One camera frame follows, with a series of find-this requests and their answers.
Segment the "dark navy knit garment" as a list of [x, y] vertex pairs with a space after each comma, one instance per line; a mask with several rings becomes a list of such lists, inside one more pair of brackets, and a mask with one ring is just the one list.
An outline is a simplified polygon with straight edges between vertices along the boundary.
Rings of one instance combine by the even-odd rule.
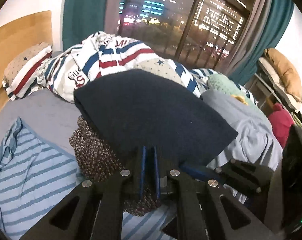
[[185, 87], [140, 69], [97, 78], [73, 96], [84, 119], [121, 161], [147, 146], [175, 165], [207, 165], [238, 136]]

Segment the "light blue grey garment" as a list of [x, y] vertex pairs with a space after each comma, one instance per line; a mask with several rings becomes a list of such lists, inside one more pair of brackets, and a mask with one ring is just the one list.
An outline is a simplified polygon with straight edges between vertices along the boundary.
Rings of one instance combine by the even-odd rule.
[[238, 132], [237, 137], [207, 165], [208, 168], [213, 170], [235, 159], [276, 170], [283, 149], [261, 111], [214, 89], [204, 92], [202, 100]]

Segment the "dark floral patterned garment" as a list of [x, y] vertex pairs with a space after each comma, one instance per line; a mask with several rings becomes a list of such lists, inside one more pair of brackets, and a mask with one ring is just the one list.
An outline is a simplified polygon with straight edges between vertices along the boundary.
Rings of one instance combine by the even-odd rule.
[[[100, 138], [82, 116], [78, 118], [77, 125], [78, 128], [69, 138], [69, 143], [74, 149], [79, 168], [86, 178], [104, 182], [124, 169], [108, 143]], [[124, 201], [125, 211], [134, 216], [144, 216], [161, 205], [161, 201], [154, 197], [148, 187], [144, 190], [141, 200]]]

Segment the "red garment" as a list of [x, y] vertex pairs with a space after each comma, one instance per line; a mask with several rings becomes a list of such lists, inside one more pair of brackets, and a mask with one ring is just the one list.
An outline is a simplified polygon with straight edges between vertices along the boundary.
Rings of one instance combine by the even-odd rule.
[[285, 148], [289, 130], [294, 124], [293, 118], [280, 103], [276, 103], [273, 105], [273, 111], [268, 116], [268, 120], [272, 125], [274, 136], [282, 148]]

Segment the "blue white striped blanket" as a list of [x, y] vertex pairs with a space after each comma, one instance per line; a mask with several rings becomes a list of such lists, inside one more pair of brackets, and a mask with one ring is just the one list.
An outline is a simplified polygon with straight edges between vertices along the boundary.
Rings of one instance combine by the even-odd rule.
[[75, 154], [17, 118], [0, 143], [0, 230], [19, 239], [85, 178]]

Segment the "mint green dotted blanket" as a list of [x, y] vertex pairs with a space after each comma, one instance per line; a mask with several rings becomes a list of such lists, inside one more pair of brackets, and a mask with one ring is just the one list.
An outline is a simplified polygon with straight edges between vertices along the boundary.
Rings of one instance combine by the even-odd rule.
[[242, 85], [234, 83], [227, 76], [213, 74], [208, 77], [207, 85], [209, 89], [214, 89], [227, 95], [242, 97], [249, 105], [257, 105], [258, 101], [253, 94]]

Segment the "tan cushion on rack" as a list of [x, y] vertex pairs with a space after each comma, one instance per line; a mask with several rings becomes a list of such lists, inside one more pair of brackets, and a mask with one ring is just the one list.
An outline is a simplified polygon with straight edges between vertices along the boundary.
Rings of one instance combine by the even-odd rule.
[[264, 55], [278, 74], [288, 94], [291, 94], [297, 102], [302, 102], [301, 79], [293, 63], [275, 48], [265, 49]]

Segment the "red white blue patterned duvet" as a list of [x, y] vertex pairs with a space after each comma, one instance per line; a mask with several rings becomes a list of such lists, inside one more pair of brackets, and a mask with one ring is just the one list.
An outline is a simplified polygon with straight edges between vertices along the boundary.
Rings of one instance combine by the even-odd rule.
[[99, 31], [90, 35], [37, 70], [37, 83], [73, 103], [74, 90], [109, 74], [140, 69], [174, 81], [195, 96], [197, 82], [182, 64], [158, 56], [149, 46], [133, 38]]

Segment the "star patterned pillow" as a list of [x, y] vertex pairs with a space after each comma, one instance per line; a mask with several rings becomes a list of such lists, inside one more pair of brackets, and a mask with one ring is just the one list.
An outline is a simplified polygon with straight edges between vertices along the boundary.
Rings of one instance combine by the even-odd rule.
[[41, 42], [24, 50], [5, 68], [2, 85], [11, 101], [23, 99], [41, 87], [37, 83], [38, 69], [52, 55], [52, 46]]

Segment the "teal curtain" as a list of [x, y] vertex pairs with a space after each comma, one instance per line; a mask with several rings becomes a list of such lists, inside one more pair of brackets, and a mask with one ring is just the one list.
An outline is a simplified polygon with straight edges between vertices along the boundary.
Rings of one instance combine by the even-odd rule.
[[238, 44], [231, 52], [224, 73], [244, 85], [257, 72], [257, 61], [267, 48], [274, 48], [284, 35], [294, 10], [292, 0], [255, 0]]

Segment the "wooden headboard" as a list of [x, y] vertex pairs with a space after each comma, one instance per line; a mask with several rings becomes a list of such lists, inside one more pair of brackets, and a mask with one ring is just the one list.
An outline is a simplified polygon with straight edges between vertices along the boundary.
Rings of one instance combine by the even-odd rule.
[[7, 65], [39, 42], [52, 44], [51, 11], [30, 14], [0, 27], [0, 112], [9, 101], [2, 80]]

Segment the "window with dark frame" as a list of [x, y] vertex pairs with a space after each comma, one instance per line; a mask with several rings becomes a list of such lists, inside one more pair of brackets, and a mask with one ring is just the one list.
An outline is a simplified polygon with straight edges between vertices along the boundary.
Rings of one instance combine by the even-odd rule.
[[240, 44], [254, 0], [118, 2], [118, 35], [188, 68], [220, 69]]

